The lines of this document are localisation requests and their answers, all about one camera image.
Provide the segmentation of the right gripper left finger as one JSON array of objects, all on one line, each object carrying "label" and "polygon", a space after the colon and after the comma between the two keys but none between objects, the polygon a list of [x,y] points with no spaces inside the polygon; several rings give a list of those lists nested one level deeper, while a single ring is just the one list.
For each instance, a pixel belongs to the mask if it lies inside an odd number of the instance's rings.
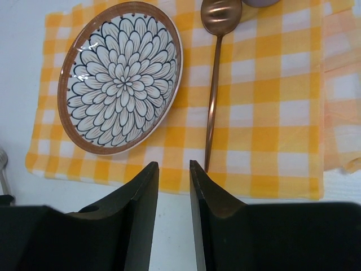
[{"label": "right gripper left finger", "polygon": [[159,166],[78,212],[1,207],[2,270],[148,270]]}]

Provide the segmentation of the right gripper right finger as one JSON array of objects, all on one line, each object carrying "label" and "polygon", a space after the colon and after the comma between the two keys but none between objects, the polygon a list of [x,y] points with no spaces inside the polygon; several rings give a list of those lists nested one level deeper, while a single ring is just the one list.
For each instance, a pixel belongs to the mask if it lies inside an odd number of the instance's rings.
[{"label": "right gripper right finger", "polygon": [[248,205],[190,161],[198,270],[359,270],[360,205]]}]

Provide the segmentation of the yellow checkered cloth napkin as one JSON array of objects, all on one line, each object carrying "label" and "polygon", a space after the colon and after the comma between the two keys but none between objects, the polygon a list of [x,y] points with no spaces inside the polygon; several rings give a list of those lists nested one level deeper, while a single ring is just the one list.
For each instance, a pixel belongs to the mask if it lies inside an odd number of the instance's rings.
[{"label": "yellow checkered cloth napkin", "polygon": [[[67,136],[58,112],[65,57],[84,26],[104,10],[130,1],[88,1],[45,21],[36,118],[25,166],[46,178],[127,183],[148,163],[159,165],[159,188],[185,193],[190,161],[204,163],[216,37],[201,22],[200,1],[140,1],[166,13],[183,48],[180,86],[167,115],[142,143],[96,155]],[[240,24],[224,36],[209,176],[229,193],[254,198],[323,196],[331,105],[326,83],[335,69],[339,15],[353,1],[280,1],[243,6]]]}]

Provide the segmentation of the floral patterned ceramic plate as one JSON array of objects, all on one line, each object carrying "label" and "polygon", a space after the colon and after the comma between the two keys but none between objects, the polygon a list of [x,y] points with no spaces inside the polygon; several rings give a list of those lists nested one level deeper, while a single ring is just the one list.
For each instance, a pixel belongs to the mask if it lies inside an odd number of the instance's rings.
[{"label": "floral patterned ceramic plate", "polygon": [[84,151],[128,151],[161,124],[182,71],[181,37],[163,10],[140,1],[114,5],[84,26],[65,57],[61,124]]}]

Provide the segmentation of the copper spoon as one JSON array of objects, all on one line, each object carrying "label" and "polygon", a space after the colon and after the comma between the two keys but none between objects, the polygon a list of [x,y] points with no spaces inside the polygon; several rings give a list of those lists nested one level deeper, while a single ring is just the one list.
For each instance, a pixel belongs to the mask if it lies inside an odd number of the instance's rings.
[{"label": "copper spoon", "polygon": [[238,26],[242,11],[243,4],[241,1],[203,1],[201,4],[201,22],[204,28],[217,38],[206,126],[204,158],[204,170],[206,172],[209,170],[212,151],[222,40],[226,34],[232,32]]}]

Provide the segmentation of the lavender plastic cup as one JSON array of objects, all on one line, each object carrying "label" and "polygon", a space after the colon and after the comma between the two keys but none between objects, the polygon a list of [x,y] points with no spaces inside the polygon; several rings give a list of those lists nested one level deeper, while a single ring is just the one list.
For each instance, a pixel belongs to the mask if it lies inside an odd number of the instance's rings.
[{"label": "lavender plastic cup", "polygon": [[279,1],[280,0],[243,0],[246,5],[255,8],[269,7],[278,3]]}]

